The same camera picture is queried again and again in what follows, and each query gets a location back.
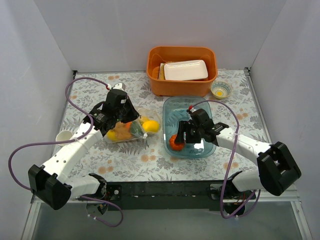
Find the plastic bag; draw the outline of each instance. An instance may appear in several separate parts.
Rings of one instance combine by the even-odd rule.
[[[147,136],[139,119],[136,119],[128,123],[117,122],[115,127],[106,133],[104,139],[108,144],[111,144],[135,139],[145,139]]]
[[[162,119],[156,111],[139,108],[137,112],[140,114],[139,122],[148,135],[157,134],[161,131]]]
[[[108,143],[119,143],[135,139],[145,139],[148,135],[156,134],[162,129],[162,121],[159,115],[149,109],[140,108],[138,119],[122,123],[118,122],[112,130],[104,136]]]

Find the yellow fruit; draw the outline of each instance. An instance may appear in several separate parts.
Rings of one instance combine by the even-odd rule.
[[[142,124],[142,127],[146,132],[157,133],[159,131],[160,124],[155,120],[149,120],[144,122],[144,124]]]
[[[107,133],[106,133],[106,136],[111,140],[111,141],[118,141],[117,139],[117,136],[116,136],[116,132],[113,131],[113,130],[109,130]]]
[[[149,121],[149,118],[147,116],[141,116],[139,118],[139,122],[140,122],[141,125],[144,124],[147,121]]]

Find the clear blue tray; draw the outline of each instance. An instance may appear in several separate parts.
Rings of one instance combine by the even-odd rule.
[[[216,150],[216,146],[203,139],[201,143],[187,143],[181,151],[171,149],[169,139],[177,134],[179,121],[190,119],[187,109],[205,99],[199,96],[174,96],[168,98],[163,104],[163,142],[165,150],[172,156],[183,159],[198,159],[210,156]],[[210,105],[208,102],[201,103],[195,109],[204,109],[212,118]]]

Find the green vegetable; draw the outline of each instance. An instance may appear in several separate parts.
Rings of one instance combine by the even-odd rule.
[[[136,137],[141,137],[144,135],[144,132],[142,131],[141,126],[136,121],[133,121],[132,124],[130,125],[130,133]]]

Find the orange pepper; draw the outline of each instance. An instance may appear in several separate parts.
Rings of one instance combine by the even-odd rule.
[[[184,149],[186,144],[185,143],[175,143],[176,137],[177,137],[177,134],[172,135],[172,137],[169,139],[170,147],[174,151],[181,151],[182,149]]]
[[[126,123],[126,124],[124,125],[124,127],[125,127],[126,129],[130,129],[131,124],[132,124],[132,121]]]

